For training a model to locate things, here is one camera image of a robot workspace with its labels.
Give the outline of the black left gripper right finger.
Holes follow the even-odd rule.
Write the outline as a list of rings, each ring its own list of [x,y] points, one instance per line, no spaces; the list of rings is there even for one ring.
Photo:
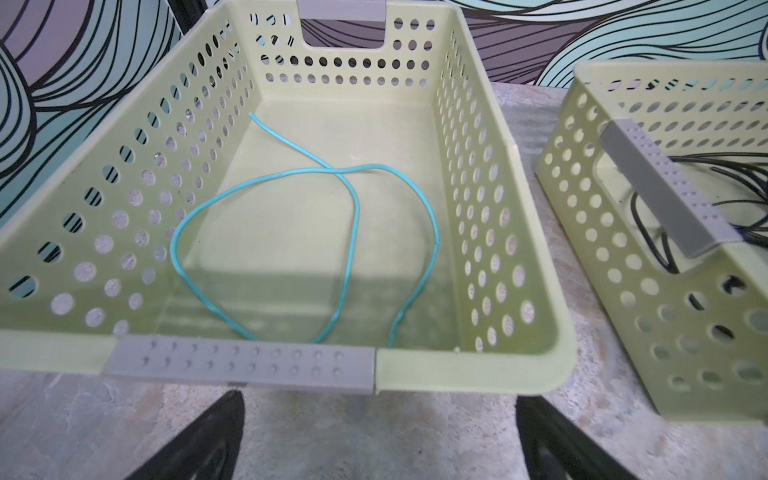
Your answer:
[[[541,396],[517,398],[516,425],[532,479],[635,477]]]

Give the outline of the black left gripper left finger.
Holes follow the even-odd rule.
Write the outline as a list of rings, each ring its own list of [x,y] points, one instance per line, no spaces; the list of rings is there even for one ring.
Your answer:
[[[231,479],[245,422],[242,392],[230,390],[132,472],[131,479]]]

